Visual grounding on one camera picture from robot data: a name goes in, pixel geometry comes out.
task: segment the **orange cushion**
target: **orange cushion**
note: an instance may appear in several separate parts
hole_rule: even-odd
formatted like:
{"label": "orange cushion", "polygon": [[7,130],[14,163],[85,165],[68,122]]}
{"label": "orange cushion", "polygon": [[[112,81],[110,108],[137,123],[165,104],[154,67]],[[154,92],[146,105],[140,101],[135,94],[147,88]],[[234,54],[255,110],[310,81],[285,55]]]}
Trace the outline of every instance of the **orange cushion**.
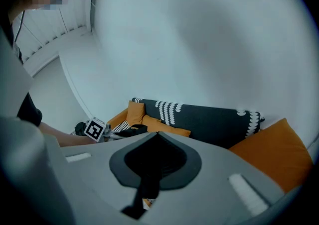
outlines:
{"label": "orange cushion", "polygon": [[177,135],[183,135],[186,137],[189,137],[190,135],[189,130],[168,126],[164,123],[161,123],[161,120],[149,117],[148,115],[143,117],[142,124],[148,127],[148,132],[163,131],[163,132],[169,132],[169,133],[173,133]]}
{"label": "orange cushion", "polygon": [[272,178],[285,193],[301,185],[313,167],[307,149],[286,119],[229,150]]}
{"label": "orange cushion", "polygon": [[133,126],[134,124],[142,124],[142,120],[145,115],[144,106],[144,103],[135,103],[133,101],[129,101],[126,121],[130,126]]}

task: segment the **sofa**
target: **sofa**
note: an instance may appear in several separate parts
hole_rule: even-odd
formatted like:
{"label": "sofa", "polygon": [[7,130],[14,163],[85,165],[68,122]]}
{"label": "sofa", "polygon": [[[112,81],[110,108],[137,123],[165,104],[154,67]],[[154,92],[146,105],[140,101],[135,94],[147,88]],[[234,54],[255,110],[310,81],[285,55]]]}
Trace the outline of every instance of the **sofa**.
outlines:
{"label": "sofa", "polygon": [[[259,112],[211,108],[172,102],[132,98],[145,104],[145,114],[160,119],[162,123],[191,131],[190,138],[230,148],[250,135],[257,133],[264,120]],[[130,126],[125,122],[125,109],[108,121],[111,129],[120,125],[121,130]]]}

